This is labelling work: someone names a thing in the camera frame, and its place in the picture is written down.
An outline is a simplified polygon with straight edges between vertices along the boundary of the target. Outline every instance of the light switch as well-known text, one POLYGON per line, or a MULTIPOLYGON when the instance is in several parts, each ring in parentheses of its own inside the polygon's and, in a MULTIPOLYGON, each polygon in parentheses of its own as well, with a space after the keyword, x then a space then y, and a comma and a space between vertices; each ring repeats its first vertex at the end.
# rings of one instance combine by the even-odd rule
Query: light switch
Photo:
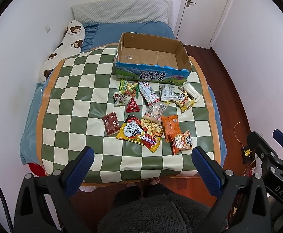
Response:
POLYGON ((49 32, 51 28, 50 28, 50 26, 47 24, 46 27, 45 27, 45 29, 46 29, 46 32, 49 32))

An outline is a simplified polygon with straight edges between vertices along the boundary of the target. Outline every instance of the white snack package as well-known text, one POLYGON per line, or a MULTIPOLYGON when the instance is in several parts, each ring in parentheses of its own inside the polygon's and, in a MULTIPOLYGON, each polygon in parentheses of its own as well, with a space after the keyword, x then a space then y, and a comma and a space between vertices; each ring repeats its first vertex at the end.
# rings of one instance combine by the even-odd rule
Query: white snack package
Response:
POLYGON ((114 97, 114 106, 124 106, 124 105, 127 105, 129 100, 130 100, 129 98, 127 98, 121 92, 113 93, 113 97, 114 97))
POLYGON ((176 93, 175 93, 175 89, 176 89, 175 85, 160 84, 159 86, 162 90, 161 101, 164 102, 164 101, 178 100, 176 93))
POLYGON ((183 92, 186 91, 187 94, 191 97, 191 99, 196 102, 202 97, 202 95, 197 92, 188 81, 186 81, 182 86, 180 86, 179 89, 183 92))
POLYGON ((145 100, 147 101, 148 105, 156 103, 160 100, 156 92, 152 89, 150 84, 147 81, 140 81, 139 82, 139 91, 144 96, 145 100))
POLYGON ((161 115, 167 109, 168 105, 169 103, 156 102, 148 107, 146 113, 142 118, 150 122, 161 125, 162 122, 161 115))

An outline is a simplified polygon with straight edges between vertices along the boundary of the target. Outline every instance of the white door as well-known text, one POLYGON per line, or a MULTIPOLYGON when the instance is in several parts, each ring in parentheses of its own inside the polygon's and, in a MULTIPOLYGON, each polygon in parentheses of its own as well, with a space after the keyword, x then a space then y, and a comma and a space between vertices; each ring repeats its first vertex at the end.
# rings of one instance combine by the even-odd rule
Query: white door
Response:
POLYGON ((177 39, 185 45, 207 48, 228 0, 188 1, 190 0, 187 0, 184 7, 177 39))

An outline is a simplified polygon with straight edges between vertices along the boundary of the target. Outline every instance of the candy bag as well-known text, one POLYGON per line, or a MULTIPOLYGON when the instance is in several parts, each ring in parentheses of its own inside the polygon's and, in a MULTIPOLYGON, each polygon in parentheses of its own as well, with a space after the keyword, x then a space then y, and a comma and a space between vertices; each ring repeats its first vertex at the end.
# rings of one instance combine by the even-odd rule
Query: candy bag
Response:
POLYGON ((140 81, 139 82, 139 90, 144 96, 148 105, 156 103, 160 100, 156 92, 152 89, 150 84, 147 81, 140 81))
POLYGON ((175 85, 160 84, 162 90, 161 101, 176 101, 178 100, 175 93, 175 85))
POLYGON ((144 145, 151 152, 155 152, 160 145, 162 134, 160 125, 147 120, 140 121, 134 115, 129 115, 116 138, 144 145))
POLYGON ((150 105, 146 110, 143 119, 153 123, 161 124, 162 122, 161 115, 167 109, 168 105, 169 103, 165 103, 165 102, 156 102, 150 105))
POLYGON ((190 84, 190 82, 186 81, 181 87, 179 87, 179 89, 181 91, 186 91, 188 95, 190 95, 190 97, 197 102, 202 95, 200 93, 198 93, 195 88, 190 84))
POLYGON ((113 93, 113 97, 114 97, 114 105, 115 106, 124 106, 124 105, 128 104, 128 102, 129 102, 129 98, 127 98, 121 92, 113 93))
POLYGON ((165 140, 167 143, 171 142, 170 136, 172 134, 181 134, 181 130, 178 122, 178 115, 171 115, 168 117, 162 116, 162 126, 165 134, 165 140))
POLYGON ((107 136, 111 136, 119 132, 120 125, 115 111, 103 116, 102 119, 104 121, 107 136))
POLYGON ((180 107, 181 113, 190 109, 196 101, 189 98, 186 91, 184 91, 181 95, 178 95, 178 100, 175 103, 180 107))
POLYGON ((132 97, 130 101, 128 102, 128 105, 126 107, 126 112, 139 112, 140 108, 138 107, 137 103, 135 102, 134 98, 132 97))
POLYGON ((192 150, 192 141, 190 131, 183 134, 172 135, 173 155, 176 155, 180 150, 192 150))
POLYGON ((131 82, 128 82, 126 80, 121 80, 119 91, 122 94, 127 94, 127 95, 130 95, 132 97, 138 98, 138 96, 139 96, 139 83, 138 82, 131 83, 131 82))

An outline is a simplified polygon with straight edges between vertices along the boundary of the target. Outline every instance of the wire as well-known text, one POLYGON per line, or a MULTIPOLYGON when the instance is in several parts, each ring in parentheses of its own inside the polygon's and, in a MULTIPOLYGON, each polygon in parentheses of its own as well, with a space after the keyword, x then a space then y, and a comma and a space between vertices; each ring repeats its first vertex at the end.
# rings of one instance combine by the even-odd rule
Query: wire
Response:
POLYGON ((238 138, 237 138, 237 136, 236 136, 236 134, 235 134, 235 127, 237 126, 237 124, 235 124, 234 129, 233 129, 234 136, 235 136, 235 138, 237 139, 237 141, 243 146, 243 144, 238 140, 238 138))
POLYGON ((244 170, 244 172, 243 172, 244 176, 246 176, 245 171, 247 170, 247 168, 250 167, 251 164, 254 163, 256 160, 257 160, 257 158, 256 158, 254 161, 252 161, 252 162, 249 164, 249 166, 247 166, 247 167, 245 168, 245 170, 244 170))
POLYGON ((2 206, 4 208, 4 213, 5 213, 5 216, 7 218, 7 222, 8 222, 10 232, 13 233, 13 224, 12 224, 12 221, 11 221, 9 209, 8 209, 7 202, 5 200, 5 197, 4 197, 4 194, 1 190, 1 188, 0 188, 0 199, 1 199, 2 206))

